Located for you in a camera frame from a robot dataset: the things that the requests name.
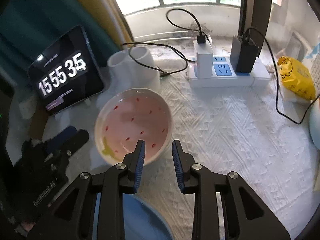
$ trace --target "pink bowl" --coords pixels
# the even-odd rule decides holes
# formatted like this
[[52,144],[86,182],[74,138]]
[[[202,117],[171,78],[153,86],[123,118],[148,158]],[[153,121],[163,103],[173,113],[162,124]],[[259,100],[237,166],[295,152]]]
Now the pink bowl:
[[149,89],[126,90],[105,104],[94,128],[94,139],[110,165],[122,162],[137,141],[146,143],[144,165],[154,161],[171,140],[172,115],[164,99]]

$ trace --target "yellow tissue pack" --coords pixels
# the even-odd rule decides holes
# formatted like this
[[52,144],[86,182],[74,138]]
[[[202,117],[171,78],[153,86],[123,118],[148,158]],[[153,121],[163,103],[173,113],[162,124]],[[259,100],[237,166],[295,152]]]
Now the yellow tissue pack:
[[278,60],[279,78],[282,85],[304,99],[316,99],[316,89],[308,68],[292,57]]

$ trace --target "bowl rim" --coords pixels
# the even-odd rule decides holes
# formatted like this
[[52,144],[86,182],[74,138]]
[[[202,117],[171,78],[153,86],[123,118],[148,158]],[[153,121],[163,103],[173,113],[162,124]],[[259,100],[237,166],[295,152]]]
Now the bowl rim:
[[135,93],[145,92],[148,94],[156,95],[157,99],[162,100],[164,102],[164,104],[167,106],[168,114],[169,114],[169,116],[168,116],[169,117],[169,125],[168,125],[168,133],[167,133],[166,139],[165,139],[164,143],[162,144],[161,148],[158,150],[158,152],[155,155],[153,155],[150,159],[148,159],[144,162],[144,166],[154,162],[164,152],[165,148],[168,146],[169,142],[171,141],[172,130],[173,130],[172,112],[171,112],[171,109],[170,109],[168,103],[164,100],[164,98],[159,93],[157,93],[151,89],[148,89],[148,88],[131,88],[131,89],[122,91],[122,92],[118,93],[117,95],[115,95],[114,97],[112,97],[111,99],[109,99],[107,103],[105,103],[105,105],[100,110],[100,112],[97,116],[97,119],[95,121],[95,124],[94,124],[94,142],[95,142],[96,149],[99,152],[99,154],[101,155],[101,157],[105,160],[105,162],[110,164],[111,166],[116,165],[119,162],[109,155],[102,154],[100,152],[100,150],[98,149],[98,145],[100,144],[98,142],[98,138],[99,138],[98,132],[100,131],[98,129],[98,121],[102,118],[101,115],[102,115],[102,113],[106,112],[106,109],[108,109],[108,108],[111,109],[110,105],[112,104],[112,106],[113,106],[113,102],[116,101],[116,98],[118,98],[120,96],[123,96],[123,98],[125,98],[125,96],[124,96],[125,94],[132,93],[132,92],[135,92]]

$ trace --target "power strip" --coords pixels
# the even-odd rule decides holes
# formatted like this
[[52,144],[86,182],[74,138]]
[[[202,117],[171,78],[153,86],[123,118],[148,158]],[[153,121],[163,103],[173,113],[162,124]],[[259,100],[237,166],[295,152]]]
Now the power strip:
[[257,57],[251,73],[235,73],[229,57],[213,56],[212,77],[198,78],[197,64],[189,64],[186,75],[190,87],[265,87],[270,81],[270,75]]

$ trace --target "blue power outlet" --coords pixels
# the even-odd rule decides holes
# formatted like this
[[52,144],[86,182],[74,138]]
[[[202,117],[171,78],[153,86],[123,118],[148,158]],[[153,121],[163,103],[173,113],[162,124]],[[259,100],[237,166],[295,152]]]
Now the blue power outlet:
[[213,64],[217,76],[232,76],[229,64]]
[[213,62],[226,62],[226,58],[225,57],[213,57]]

